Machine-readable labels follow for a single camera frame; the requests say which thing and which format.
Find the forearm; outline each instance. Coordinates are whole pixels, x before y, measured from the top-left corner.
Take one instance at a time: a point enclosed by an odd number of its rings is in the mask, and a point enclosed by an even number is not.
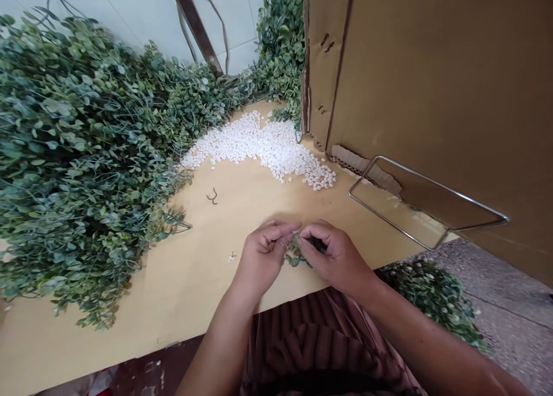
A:
[[[518,380],[382,281],[373,277],[361,284],[353,298],[429,394],[529,394]]]
[[[176,396],[219,396],[240,385],[257,302],[237,285],[225,293]]]

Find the green vine garland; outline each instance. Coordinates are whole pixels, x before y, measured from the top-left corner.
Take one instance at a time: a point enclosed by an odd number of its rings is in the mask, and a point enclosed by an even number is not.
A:
[[[192,178],[178,159],[252,82],[228,90],[153,43],[138,55],[95,20],[35,10],[20,28],[0,17],[0,289],[51,293],[56,314],[77,303],[78,325],[105,329],[142,252],[191,228],[166,205]]]
[[[300,128],[301,72],[305,64],[304,0],[263,0],[257,24],[259,60],[254,68],[256,91],[284,100],[273,120],[291,119]]]
[[[474,324],[472,302],[459,279],[435,262],[397,262],[375,271],[389,286],[446,330],[484,352],[490,346]]]

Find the person's right hand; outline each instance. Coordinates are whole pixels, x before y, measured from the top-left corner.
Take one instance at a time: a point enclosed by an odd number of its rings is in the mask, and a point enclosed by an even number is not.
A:
[[[327,246],[324,255],[309,242],[312,236]],[[355,295],[367,282],[378,280],[347,233],[324,220],[317,220],[305,227],[300,233],[298,245],[302,255],[321,277],[349,296]]]

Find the tiled wall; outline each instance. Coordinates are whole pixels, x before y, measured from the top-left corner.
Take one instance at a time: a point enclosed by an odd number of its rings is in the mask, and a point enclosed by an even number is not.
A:
[[[183,63],[192,61],[192,55],[180,29],[175,0],[67,1],[86,16],[99,20],[118,39],[134,48],[141,48],[151,39],[165,56],[176,56]],[[229,73],[237,74],[257,59],[254,43],[255,25],[258,9],[263,5],[263,0],[212,1],[226,26],[230,48]],[[194,0],[194,2],[219,62],[224,68],[226,52],[221,22],[207,0]],[[23,10],[33,6],[46,6],[46,0],[0,0],[0,14],[10,14],[18,18]],[[69,15],[58,0],[52,0],[50,9],[61,17]],[[196,55],[202,58],[197,47]]]

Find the hand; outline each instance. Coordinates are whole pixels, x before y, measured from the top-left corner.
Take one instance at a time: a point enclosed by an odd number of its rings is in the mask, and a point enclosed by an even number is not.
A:
[[[321,254],[308,241],[316,237],[327,246]],[[309,224],[300,233],[298,244],[301,254],[329,284],[354,297],[367,280],[378,277],[363,260],[350,237],[324,220]]]
[[[281,271],[284,254],[300,222],[270,220],[246,237],[233,286],[257,304]]]

